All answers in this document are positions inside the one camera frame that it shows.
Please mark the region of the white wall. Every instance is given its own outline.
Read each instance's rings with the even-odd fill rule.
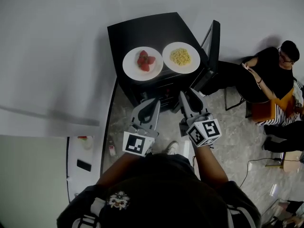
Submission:
[[[106,27],[151,14],[179,12],[199,42],[218,20],[226,61],[292,40],[301,53],[294,75],[303,80],[303,7],[304,0],[0,0],[0,133],[102,132],[87,119],[105,122],[113,88]],[[58,112],[83,124],[50,120]]]
[[[66,138],[0,136],[0,222],[55,228],[68,205]]]

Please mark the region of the strawberry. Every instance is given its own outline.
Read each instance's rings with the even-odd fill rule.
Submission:
[[[143,51],[140,52],[139,56],[140,57],[143,57],[143,56],[147,57],[148,53],[145,50],[143,50]]]
[[[144,63],[144,58],[143,57],[139,57],[138,59],[137,59],[137,64],[138,64],[138,66],[140,66],[141,64],[143,64]]]
[[[149,72],[149,71],[150,71],[149,64],[147,64],[147,63],[142,64],[142,65],[141,65],[141,70],[142,70],[142,71]]]
[[[148,56],[148,64],[151,65],[155,62],[155,57]]]

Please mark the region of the black table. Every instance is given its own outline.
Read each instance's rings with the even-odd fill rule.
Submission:
[[[207,55],[177,12],[132,19],[108,27],[112,56],[118,82],[133,106],[149,98],[159,98],[161,110],[173,109],[180,90],[190,86],[196,90],[205,84],[212,73],[206,67]],[[129,78],[123,70],[124,56],[136,47],[151,47],[162,54],[172,42],[185,42],[199,53],[201,64],[190,74],[179,74],[165,64],[162,71],[148,81]]]

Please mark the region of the smartphone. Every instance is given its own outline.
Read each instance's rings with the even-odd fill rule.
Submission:
[[[244,69],[248,70],[248,67],[246,67],[244,63],[242,63],[242,66]]]

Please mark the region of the white sneaker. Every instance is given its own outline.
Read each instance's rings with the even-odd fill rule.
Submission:
[[[168,147],[163,151],[166,154],[177,154],[177,149],[180,144],[177,141],[172,141]]]

